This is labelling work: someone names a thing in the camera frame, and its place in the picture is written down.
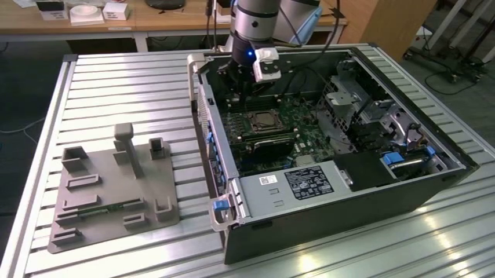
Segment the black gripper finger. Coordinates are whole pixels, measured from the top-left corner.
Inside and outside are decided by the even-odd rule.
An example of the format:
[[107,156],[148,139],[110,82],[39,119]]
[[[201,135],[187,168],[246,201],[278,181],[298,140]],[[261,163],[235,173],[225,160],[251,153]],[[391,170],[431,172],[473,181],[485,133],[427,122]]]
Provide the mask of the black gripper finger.
[[238,85],[238,66],[235,64],[225,64],[218,68],[218,75],[223,84],[227,87],[237,87]]
[[239,104],[241,108],[246,110],[246,101],[251,93],[251,74],[241,74],[241,93],[239,93]]

